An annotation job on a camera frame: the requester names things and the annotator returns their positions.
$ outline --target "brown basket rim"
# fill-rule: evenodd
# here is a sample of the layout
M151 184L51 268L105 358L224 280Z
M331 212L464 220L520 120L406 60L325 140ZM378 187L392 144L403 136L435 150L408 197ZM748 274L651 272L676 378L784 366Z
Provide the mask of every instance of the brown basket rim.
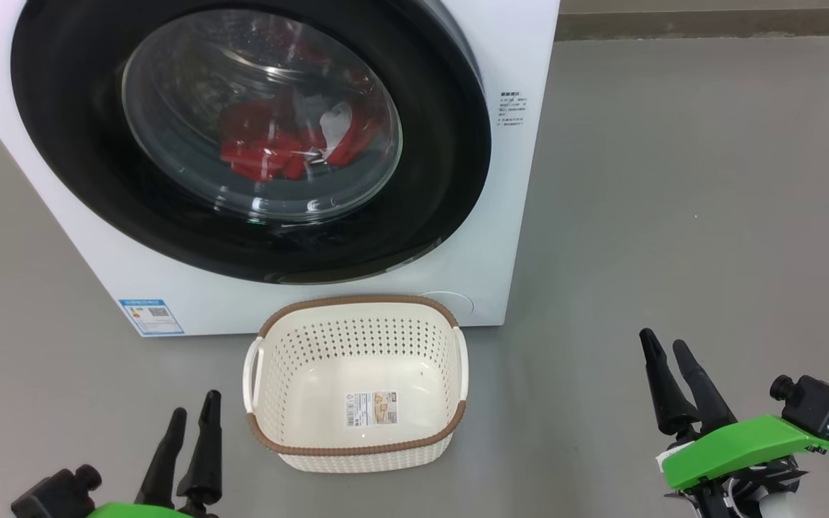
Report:
M430 308L437 309L437 311L447 319L447 322L450 322L450 327L458 327L456 318L453 314L451 314L450 310L444 307L440 302L433 301L433 299L418 297L415 295L349 295L345 297L331 297L328 299L315 299L315 301L297 302L295 304L290 304L283 309L279 309L279 311L274 312L274 314L271 315L271 318L267 319L267 322L264 322L261 330L258 331L258 337L264 338L267 335L267 332L271 330L277 321L284 318L287 314L292 314L292 312L301 311L302 309L322 308L325 306L366 303L407 303L425 305ZM274 442L264 435L264 432L261 430L261 426L258 424L258 419L253 412L249 412L248 422L251 427L251 432L254 434L255 438L257 438L259 442L266 446L269 450L272 450L275 453L280 453L280 455L305 455L312 457L375 455L376 453L401 452L401 450L411 450L415 448L422 448L424 446L435 445L435 443L446 439L450 433L456 430L456 427L460 424L460 421L463 420L465 410L466 402L463 399L457 404L456 412L453 414L453 419L447 423L447 426L440 432L437 432L425 439L394 442L391 445L358 446L355 448L308 448L280 445L280 443Z

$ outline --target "concrete floor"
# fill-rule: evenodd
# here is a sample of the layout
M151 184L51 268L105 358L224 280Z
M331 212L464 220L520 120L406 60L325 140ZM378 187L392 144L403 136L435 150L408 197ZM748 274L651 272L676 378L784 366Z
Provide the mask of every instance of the concrete floor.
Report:
M82 462L96 501L129 501L171 410L210 388L221 518L690 516L661 497L645 325L687 339L738 417L779 412L780 373L829 381L829 39L558 44L509 321L467 334L447 453L381 475L258 445L250 338L136 337L0 144L0 516ZM799 462L804 515L828 515L829 455Z

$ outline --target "wall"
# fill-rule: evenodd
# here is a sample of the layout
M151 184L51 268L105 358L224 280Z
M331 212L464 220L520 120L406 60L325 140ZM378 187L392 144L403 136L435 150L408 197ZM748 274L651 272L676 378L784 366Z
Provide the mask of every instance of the wall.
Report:
M815 9L829 0L562 0L562 13Z

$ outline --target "washing machine door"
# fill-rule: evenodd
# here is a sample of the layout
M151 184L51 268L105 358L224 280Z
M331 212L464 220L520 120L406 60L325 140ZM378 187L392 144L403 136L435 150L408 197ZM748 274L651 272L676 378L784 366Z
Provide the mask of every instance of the washing machine door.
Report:
M31 0L17 107L65 185L142 245L274 283L371 276L481 193L469 50L412 0Z

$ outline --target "white plastic basket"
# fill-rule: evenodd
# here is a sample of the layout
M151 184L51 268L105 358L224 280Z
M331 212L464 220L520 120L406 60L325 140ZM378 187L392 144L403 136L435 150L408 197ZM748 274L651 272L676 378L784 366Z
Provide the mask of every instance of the white plastic basket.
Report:
M243 373L258 440L293 468L323 473L434 461L463 419L468 391L463 332L422 297L287 306L262 327Z

